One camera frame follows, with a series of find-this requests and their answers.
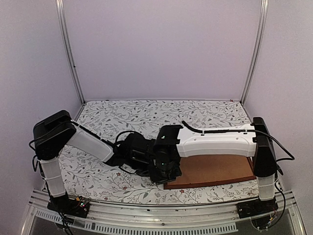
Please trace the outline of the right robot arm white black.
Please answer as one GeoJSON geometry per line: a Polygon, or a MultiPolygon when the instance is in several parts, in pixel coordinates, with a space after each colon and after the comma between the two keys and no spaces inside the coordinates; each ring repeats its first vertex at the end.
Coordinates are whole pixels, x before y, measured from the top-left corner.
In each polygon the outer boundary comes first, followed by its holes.
{"type": "Polygon", "coordinates": [[[253,160],[259,198],[253,202],[256,213],[272,205],[277,173],[273,138],[261,117],[253,123],[229,128],[195,129],[185,121],[181,125],[160,128],[152,145],[148,172],[155,184],[164,184],[181,176],[180,160],[199,155],[237,155],[253,160]]]}

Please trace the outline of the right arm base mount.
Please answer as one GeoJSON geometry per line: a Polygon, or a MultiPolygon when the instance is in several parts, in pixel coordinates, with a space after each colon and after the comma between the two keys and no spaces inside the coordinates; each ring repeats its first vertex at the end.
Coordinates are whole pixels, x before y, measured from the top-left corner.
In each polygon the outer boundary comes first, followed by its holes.
{"type": "Polygon", "coordinates": [[[236,204],[239,218],[247,218],[278,210],[275,197],[270,200],[261,201],[259,198],[236,204]]]}

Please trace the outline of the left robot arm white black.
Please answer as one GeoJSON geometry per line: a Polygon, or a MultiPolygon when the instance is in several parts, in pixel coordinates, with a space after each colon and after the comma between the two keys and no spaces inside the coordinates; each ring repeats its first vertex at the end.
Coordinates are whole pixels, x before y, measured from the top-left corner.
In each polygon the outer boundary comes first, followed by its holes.
{"type": "Polygon", "coordinates": [[[149,180],[139,177],[145,165],[130,157],[131,143],[140,137],[137,132],[112,142],[62,110],[36,123],[32,134],[28,145],[34,152],[33,168],[40,170],[61,212],[73,207],[68,195],[142,204],[154,190],[149,180]]]}

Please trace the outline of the red-brown wooden picture frame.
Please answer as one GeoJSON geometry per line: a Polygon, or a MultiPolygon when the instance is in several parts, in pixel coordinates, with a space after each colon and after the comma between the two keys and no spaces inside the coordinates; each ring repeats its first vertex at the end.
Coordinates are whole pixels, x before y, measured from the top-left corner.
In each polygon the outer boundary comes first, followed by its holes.
{"type": "Polygon", "coordinates": [[[164,189],[220,186],[255,180],[250,158],[238,155],[199,155],[181,158],[182,175],[164,189]]]}

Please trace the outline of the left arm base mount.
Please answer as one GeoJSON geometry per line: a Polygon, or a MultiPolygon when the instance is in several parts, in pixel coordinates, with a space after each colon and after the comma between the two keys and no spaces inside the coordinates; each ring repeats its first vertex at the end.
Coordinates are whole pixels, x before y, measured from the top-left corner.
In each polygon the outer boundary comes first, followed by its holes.
{"type": "Polygon", "coordinates": [[[89,202],[90,200],[88,198],[82,196],[78,196],[75,199],[69,198],[66,193],[60,197],[50,196],[47,208],[65,215],[87,218],[90,208],[89,202]]]}

